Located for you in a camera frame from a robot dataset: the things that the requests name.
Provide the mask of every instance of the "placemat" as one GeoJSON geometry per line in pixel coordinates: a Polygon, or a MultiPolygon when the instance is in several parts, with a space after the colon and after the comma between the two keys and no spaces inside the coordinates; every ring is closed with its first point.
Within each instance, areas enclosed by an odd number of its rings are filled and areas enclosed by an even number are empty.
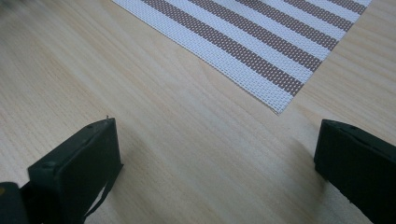
{"type": "Polygon", "coordinates": [[[371,0],[114,0],[281,113],[371,0]]]}

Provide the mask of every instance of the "black object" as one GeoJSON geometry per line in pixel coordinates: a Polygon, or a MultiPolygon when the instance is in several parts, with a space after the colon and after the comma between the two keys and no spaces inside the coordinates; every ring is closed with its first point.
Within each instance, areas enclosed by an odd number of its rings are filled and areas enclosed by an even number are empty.
{"type": "Polygon", "coordinates": [[[396,147],[354,126],[324,119],[315,169],[374,223],[396,223],[396,147]]]}
{"type": "Polygon", "coordinates": [[[30,166],[30,182],[21,190],[0,184],[0,223],[84,223],[105,200],[121,168],[116,121],[92,123],[30,166]]]}

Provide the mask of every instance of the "wooden floor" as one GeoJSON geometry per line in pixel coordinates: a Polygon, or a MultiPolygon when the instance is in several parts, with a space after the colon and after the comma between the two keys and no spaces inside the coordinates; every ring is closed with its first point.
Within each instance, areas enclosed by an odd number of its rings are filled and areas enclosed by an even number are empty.
{"type": "Polygon", "coordinates": [[[0,1],[0,181],[117,120],[87,223],[370,223],[314,170],[322,119],[396,145],[396,1],[373,0],[280,116],[111,1],[0,1]]]}

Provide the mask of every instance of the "light wood surface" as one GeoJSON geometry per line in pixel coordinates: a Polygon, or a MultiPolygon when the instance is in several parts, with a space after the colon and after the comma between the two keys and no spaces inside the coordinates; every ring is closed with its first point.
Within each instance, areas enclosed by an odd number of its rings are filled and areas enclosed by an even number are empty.
{"type": "Polygon", "coordinates": [[[111,1],[0,1],[0,181],[106,115],[125,166],[87,223],[370,223],[313,156],[322,119],[396,145],[396,2],[277,116],[111,1]]]}

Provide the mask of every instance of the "woven mat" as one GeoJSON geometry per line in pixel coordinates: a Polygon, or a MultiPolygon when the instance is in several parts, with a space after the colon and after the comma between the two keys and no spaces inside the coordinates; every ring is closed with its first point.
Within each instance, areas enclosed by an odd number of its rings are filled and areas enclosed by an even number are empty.
{"type": "Polygon", "coordinates": [[[281,113],[371,0],[114,0],[281,113]]]}

